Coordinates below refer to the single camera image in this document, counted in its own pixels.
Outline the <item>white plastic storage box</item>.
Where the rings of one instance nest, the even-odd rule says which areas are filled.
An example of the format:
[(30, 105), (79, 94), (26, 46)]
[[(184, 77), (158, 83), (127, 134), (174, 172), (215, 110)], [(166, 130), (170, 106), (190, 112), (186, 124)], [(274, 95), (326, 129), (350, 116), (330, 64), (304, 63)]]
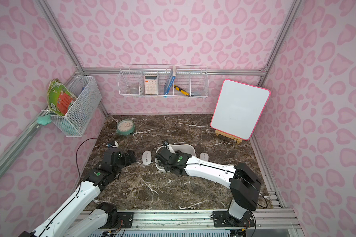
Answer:
[[(196, 156), (196, 152), (195, 152), (194, 147), (193, 147), (192, 145), (189, 145), (189, 144), (169, 145), (168, 147), (169, 147), (168, 149), (169, 149), (170, 151), (174, 151), (175, 153), (176, 153), (177, 151), (181, 151), (181, 152), (183, 152), (183, 153), (187, 153), (187, 154), (190, 154), (190, 155), (192, 155), (192, 156)], [(155, 158), (155, 166), (156, 166), (156, 168), (157, 168), (160, 172), (162, 172), (162, 173), (167, 173), (167, 172), (164, 170), (164, 167), (159, 164), (157, 158)]]

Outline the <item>white mouse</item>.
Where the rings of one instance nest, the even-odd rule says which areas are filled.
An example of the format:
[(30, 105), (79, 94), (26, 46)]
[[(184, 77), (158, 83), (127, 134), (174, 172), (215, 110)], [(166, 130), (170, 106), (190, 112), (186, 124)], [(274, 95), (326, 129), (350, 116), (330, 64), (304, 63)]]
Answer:
[(152, 163), (152, 153), (151, 151), (145, 151), (142, 154), (142, 163), (147, 166)]
[(203, 161), (208, 162), (209, 161), (209, 155), (207, 153), (201, 153), (199, 158)]

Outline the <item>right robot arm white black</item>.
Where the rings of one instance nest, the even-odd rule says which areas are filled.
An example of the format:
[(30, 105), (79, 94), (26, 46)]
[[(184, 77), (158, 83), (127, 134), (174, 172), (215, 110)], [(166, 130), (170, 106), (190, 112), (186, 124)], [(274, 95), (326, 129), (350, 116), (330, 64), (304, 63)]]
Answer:
[(199, 177), (228, 188), (232, 194), (228, 215), (235, 220), (241, 220), (248, 211), (257, 209), (262, 181), (246, 163), (236, 166), (216, 164), (167, 147), (159, 148), (155, 159), (166, 172), (178, 177)]

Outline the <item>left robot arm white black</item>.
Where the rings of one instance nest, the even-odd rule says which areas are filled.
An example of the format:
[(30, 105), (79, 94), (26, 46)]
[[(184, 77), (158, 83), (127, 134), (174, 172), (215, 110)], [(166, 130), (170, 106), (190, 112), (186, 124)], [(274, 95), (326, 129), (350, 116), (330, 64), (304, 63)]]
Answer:
[(120, 176), (123, 168), (136, 162), (134, 151), (108, 148), (92, 170), (84, 177), (74, 193), (46, 221), (21, 237), (87, 237), (99, 228), (124, 228), (126, 222), (117, 213), (115, 205), (103, 202), (78, 225), (70, 226), (80, 213), (105, 188)]

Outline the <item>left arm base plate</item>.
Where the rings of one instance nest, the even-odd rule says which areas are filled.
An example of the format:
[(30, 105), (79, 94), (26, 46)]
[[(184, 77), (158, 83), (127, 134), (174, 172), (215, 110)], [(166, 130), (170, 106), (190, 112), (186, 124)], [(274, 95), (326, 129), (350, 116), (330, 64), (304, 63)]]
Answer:
[(129, 229), (133, 224), (134, 212), (114, 212), (108, 214), (107, 222), (101, 229)]

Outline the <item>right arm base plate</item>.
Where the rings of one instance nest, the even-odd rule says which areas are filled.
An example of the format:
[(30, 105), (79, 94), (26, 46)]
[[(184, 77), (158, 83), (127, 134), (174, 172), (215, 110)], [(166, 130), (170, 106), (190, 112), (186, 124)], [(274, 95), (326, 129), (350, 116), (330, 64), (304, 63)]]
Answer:
[(214, 227), (216, 228), (241, 227), (248, 229), (256, 226), (253, 213), (250, 210), (247, 210), (241, 219), (232, 217), (228, 211), (213, 211), (210, 218), (213, 220)]

